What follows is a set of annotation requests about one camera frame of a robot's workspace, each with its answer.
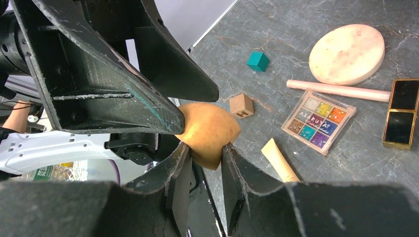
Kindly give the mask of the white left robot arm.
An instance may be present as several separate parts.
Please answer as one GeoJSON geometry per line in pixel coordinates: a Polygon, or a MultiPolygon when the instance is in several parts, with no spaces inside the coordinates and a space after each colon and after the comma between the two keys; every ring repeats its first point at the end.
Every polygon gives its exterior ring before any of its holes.
{"type": "Polygon", "coordinates": [[[31,76],[38,96],[17,110],[47,115],[52,131],[0,131],[1,178],[88,159],[146,165],[162,134],[181,134],[171,98],[214,102],[217,85],[186,54],[152,0],[3,0],[0,95],[31,76]]]}

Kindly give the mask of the wooden handle makeup brush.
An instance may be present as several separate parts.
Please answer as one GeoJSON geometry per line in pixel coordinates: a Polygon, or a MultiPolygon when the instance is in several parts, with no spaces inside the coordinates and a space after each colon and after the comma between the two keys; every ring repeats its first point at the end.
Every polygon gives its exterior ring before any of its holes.
{"type": "Polygon", "coordinates": [[[264,145],[261,152],[270,162],[283,182],[300,182],[300,179],[280,152],[273,138],[264,145]]]}

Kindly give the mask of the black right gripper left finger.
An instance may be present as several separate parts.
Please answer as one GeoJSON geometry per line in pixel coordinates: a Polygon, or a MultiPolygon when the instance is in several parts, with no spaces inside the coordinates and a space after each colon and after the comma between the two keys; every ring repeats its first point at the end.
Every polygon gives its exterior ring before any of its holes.
{"type": "Polygon", "coordinates": [[[141,237],[184,237],[192,174],[190,148],[181,142],[157,166],[125,187],[139,200],[131,218],[137,217],[141,237]]]}

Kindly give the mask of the beige makeup sponge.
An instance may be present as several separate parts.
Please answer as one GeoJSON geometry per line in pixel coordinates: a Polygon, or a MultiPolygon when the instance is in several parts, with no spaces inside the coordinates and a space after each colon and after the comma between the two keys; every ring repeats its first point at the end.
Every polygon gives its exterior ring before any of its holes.
{"type": "Polygon", "coordinates": [[[241,133],[238,122],[228,111],[211,103],[194,102],[178,108],[185,117],[185,127],[176,137],[198,155],[195,163],[217,170],[222,148],[234,143],[241,133]]]}

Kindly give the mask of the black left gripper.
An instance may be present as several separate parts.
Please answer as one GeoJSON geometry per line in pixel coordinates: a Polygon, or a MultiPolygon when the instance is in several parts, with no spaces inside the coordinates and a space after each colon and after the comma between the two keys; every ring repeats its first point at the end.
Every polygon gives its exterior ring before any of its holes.
{"type": "Polygon", "coordinates": [[[218,86],[174,39],[153,0],[11,4],[24,61],[56,130],[180,134],[184,116],[167,97],[219,99],[218,86]],[[127,60],[132,39],[140,71],[127,60]]]}

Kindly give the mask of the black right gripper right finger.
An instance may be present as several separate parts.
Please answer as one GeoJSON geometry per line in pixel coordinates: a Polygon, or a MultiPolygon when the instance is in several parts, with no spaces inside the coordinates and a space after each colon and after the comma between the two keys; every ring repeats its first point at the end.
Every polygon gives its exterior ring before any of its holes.
{"type": "Polygon", "coordinates": [[[267,221],[267,197],[282,182],[244,158],[234,145],[222,148],[221,172],[227,232],[230,236],[257,231],[267,221]]]}

